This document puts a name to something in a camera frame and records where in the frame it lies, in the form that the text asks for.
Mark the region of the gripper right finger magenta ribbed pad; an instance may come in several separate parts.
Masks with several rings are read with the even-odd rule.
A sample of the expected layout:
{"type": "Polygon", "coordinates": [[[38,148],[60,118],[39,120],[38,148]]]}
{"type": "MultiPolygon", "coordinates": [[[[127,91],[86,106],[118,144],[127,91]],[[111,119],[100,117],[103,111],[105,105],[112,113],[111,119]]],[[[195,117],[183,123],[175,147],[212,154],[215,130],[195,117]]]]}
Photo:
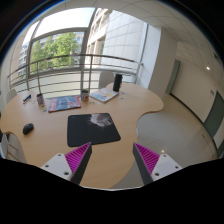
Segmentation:
{"type": "Polygon", "coordinates": [[[168,154],[158,154],[138,143],[133,144],[133,155],[145,185],[182,169],[168,154]]]}

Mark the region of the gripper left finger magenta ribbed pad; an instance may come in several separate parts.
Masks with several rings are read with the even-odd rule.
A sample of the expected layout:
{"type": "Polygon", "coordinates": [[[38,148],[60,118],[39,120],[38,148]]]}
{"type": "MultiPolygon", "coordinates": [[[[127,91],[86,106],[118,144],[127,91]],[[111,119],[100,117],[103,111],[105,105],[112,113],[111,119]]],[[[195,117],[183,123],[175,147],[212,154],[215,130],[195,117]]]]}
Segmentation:
{"type": "Polygon", "coordinates": [[[91,154],[92,144],[88,142],[67,154],[57,153],[42,169],[79,185],[91,154]]]}

